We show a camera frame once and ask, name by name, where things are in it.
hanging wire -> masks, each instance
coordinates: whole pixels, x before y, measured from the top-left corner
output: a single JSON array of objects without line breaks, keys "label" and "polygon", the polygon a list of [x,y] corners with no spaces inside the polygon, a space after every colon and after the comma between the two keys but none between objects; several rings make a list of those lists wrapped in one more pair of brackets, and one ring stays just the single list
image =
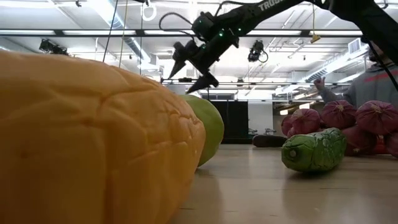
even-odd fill
[{"label": "hanging wire", "polygon": [[128,5],[126,5],[126,10],[124,11],[124,24],[123,24],[123,34],[122,34],[122,44],[120,47],[120,59],[119,59],[119,68],[122,64],[122,56],[123,56],[123,44],[124,44],[124,31],[126,31],[126,23],[127,23],[127,9],[128,9]]},{"label": "hanging wire", "polygon": [[313,35],[316,35],[315,34],[315,5],[314,4],[312,4],[312,32],[313,32]]},{"label": "hanging wire", "polygon": [[119,0],[116,0],[116,4],[115,4],[115,6],[114,6],[113,17],[112,17],[111,28],[109,29],[108,40],[106,41],[106,47],[105,47],[105,52],[104,52],[104,58],[102,59],[102,62],[105,62],[106,51],[108,50],[109,40],[110,40],[110,38],[111,38],[111,33],[112,33],[112,28],[113,28],[113,22],[114,22],[114,18],[116,17],[116,9],[118,8],[118,3],[119,3]]},{"label": "hanging wire", "polygon": [[[174,30],[174,29],[164,29],[164,28],[162,27],[163,20],[164,20],[166,17],[168,17],[168,16],[177,16],[177,17],[181,18],[182,20],[184,20],[185,22],[187,22],[188,24],[190,24],[190,25],[192,26],[192,23],[191,23],[187,18],[185,18],[183,15],[178,14],[178,13],[176,13],[176,12],[168,12],[168,13],[164,14],[164,15],[159,19],[159,29],[162,30],[162,31],[166,31],[166,32],[175,32],[175,31],[176,31],[176,30]],[[183,34],[187,34],[188,36],[191,37],[192,40],[195,40],[195,39],[194,39],[195,35],[192,35],[192,34],[190,34],[190,33],[188,33],[188,32],[185,32],[184,30],[178,30],[177,32],[181,32],[181,33],[183,33]],[[197,36],[197,38],[198,38],[199,40],[201,40],[201,41],[205,41],[204,39],[202,39],[202,38],[199,37],[199,36]]]},{"label": "hanging wire", "polygon": [[[142,14],[144,14],[144,3],[141,5]],[[144,23],[144,19],[141,16],[141,29],[142,24]],[[142,36],[139,38],[139,75],[142,75]]]}]

duct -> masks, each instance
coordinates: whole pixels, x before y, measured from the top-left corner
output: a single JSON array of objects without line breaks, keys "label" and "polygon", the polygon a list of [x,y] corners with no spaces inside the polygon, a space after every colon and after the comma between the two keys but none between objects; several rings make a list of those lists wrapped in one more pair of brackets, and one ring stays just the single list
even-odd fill
[{"label": "duct", "polygon": [[[324,77],[325,75],[334,72],[339,68],[343,68],[352,62],[354,59],[364,55],[368,52],[368,45],[361,42],[360,38],[355,39],[348,44],[348,50],[334,56],[333,58],[327,60],[322,66],[310,70],[303,78],[299,79],[297,82],[312,82],[317,78]],[[289,93],[300,85],[290,85],[277,88],[275,94]]]},{"label": "duct", "polygon": [[[112,0],[89,0],[92,2],[93,9],[103,18],[103,20],[109,25],[112,25],[114,7]],[[116,13],[112,29],[123,29],[124,22],[122,21],[120,15]],[[141,46],[133,37],[123,37],[122,40],[126,43],[130,49],[135,53],[135,55],[143,62],[149,63],[149,55],[141,49]]]}]

green fake cucumber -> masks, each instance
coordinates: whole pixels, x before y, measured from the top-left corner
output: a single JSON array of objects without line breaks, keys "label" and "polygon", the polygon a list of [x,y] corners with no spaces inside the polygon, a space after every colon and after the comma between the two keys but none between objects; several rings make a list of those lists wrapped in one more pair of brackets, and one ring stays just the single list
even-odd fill
[{"label": "green fake cucumber", "polygon": [[282,146],[282,162],[299,172],[329,171],[343,160],[346,144],[345,135],[337,128],[298,134]]}]

gray shirt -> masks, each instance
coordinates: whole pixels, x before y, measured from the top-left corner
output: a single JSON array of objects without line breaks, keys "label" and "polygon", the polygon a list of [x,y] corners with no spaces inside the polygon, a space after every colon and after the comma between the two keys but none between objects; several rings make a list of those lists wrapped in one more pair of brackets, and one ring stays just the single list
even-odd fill
[{"label": "gray shirt", "polygon": [[[387,67],[398,81],[398,66],[392,64]],[[393,86],[386,71],[377,65],[373,65],[355,79],[343,95],[336,95],[327,88],[320,91],[320,95],[325,103],[346,100],[358,108],[369,100],[379,100],[391,103],[398,109],[398,91]]]}]

onion pile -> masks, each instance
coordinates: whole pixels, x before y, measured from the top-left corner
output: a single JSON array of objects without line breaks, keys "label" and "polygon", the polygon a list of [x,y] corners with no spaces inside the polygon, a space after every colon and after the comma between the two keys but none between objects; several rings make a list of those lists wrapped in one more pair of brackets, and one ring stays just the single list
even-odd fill
[{"label": "onion pile", "polygon": [[[299,109],[282,122],[288,138],[325,128],[342,130],[347,138],[346,156],[389,153],[398,158],[398,110],[390,103],[372,100],[356,110],[345,100],[332,101],[320,114],[313,109]],[[383,136],[385,147],[378,143]]]}]

